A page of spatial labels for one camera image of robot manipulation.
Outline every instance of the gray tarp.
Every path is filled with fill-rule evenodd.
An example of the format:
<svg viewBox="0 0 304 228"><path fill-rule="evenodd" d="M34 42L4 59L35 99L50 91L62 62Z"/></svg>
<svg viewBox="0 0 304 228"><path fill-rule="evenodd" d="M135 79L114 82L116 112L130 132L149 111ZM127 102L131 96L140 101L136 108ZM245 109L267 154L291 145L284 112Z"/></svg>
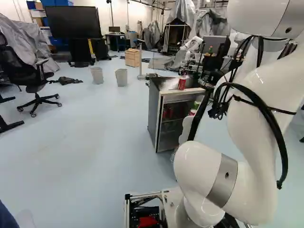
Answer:
<svg viewBox="0 0 304 228"><path fill-rule="evenodd" d="M211 8L198 12L196 21L188 38L205 35L226 36L230 34L230 26L227 23L227 8Z"/></svg>
<svg viewBox="0 0 304 228"><path fill-rule="evenodd" d="M147 28L145 28L143 33L144 42L146 47L150 50L155 47L157 42L160 40L161 32L158 27L158 22L154 20Z"/></svg>
<svg viewBox="0 0 304 228"><path fill-rule="evenodd" d="M177 18L192 28L194 23L194 15L195 5L192 0L176 0L175 6L170 11L167 24L171 23Z"/></svg>
<svg viewBox="0 0 304 228"><path fill-rule="evenodd" d="M23 62L34 66L35 62L48 58L49 61L43 65L44 71L59 70L37 24L10 20L0 13L0 30Z"/></svg>
<svg viewBox="0 0 304 228"><path fill-rule="evenodd" d="M192 30L188 39L192 39L194 36L203 37L204 35L229 35L231 29L227 23L226 12L227 8L214 8L198 12L195 15L196 21L191 26ZM178 71L185 56L186 51L179 50L174 57L152 58L149 68Z"/></svg>

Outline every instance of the mini fridge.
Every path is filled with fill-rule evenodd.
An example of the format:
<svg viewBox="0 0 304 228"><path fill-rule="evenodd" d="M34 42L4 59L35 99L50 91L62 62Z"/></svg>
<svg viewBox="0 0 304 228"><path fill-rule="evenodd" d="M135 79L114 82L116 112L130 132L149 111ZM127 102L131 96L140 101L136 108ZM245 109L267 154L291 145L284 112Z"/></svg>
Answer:
<svg viewBox="0 0 304 228"><path fill-rule="evenodd" d="M183 119L194 108L194 102L202 100L203 88L177 89L179 77L150 78L148 131L155 152L169 151L179 146ZM187 79L186 87L191 87Z"/></svg>

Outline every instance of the red can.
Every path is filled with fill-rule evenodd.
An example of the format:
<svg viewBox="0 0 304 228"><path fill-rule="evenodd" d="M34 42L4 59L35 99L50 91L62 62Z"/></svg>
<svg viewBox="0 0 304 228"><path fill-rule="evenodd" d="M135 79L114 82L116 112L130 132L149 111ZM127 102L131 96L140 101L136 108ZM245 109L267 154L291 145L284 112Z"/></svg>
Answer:
<svg viewBox="0 0 304 228"><path fill-rule="evenodd" d="M184 90L186 87L186 77L180 77L179 90Z"/></svg>
<svg viewBox="0 0 304 228"><path fill-rule="evenodd" d="M196 114L196 110L195 109L191 109L189 112L189 115L195 115Z"/></svg>
<svg viewBox="0 0 304 228"><path fill-rule="evenodd" d="M168 114L167 109L163 109L163 111L162 111L162 117L163 118L167 118L167 114Z"/></svg>
<svg viewBox="0 0 304 228"><path fill-rule="evenodd" d="M172 107L169 107L169 109L168 109L168 116L170 119L172 119L172 117L173 117L173 108Z"/></svg>

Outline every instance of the television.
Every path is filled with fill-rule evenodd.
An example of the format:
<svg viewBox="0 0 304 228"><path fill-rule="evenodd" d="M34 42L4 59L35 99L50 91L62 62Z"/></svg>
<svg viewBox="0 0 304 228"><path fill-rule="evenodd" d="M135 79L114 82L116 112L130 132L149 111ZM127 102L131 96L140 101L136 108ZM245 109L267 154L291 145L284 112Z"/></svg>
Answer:
<svg viewBox="0 0 304 228"><path fill-rule="evenodd" d="M54 38L102 38L96 7L46 6L45 11Z"/></svg>

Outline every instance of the light gray floor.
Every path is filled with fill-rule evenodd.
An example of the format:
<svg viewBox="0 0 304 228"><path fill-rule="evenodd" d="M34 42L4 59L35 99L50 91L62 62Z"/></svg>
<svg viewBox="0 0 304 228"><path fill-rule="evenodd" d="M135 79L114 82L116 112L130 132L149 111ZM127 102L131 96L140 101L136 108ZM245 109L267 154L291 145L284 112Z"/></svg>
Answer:
<svg viewBox="0 0 304 228"><path fill-rule="evenodd" d="M152 56L144 52L142 57ZM15 108L33 95L24 88L18 92L15 86L2 91L4 97L16 96L0 105L3 118L25 124L0 136L0 199L14 215L29 209L37 228L121 228L125 193L176 186L170 154L153 152L147 131L149 89L137 80L139 69L125 66L118 57L95 66L103 69L102 85L92 83L89 67L61 63L54 79L67 76L84 83L47 85L40 95L59 93L63 106L43 104L36 118L28 114L30 108L21 114ZM153 73L147 66L143 63L143 73ZM127 87L116 86L118 68L128 69ZM279 193L275 222L264 227L304 224L304 145L291 128L285 137L290 172ZM204 116L197 140L242 159L229 139L225 120Z"/></svg>

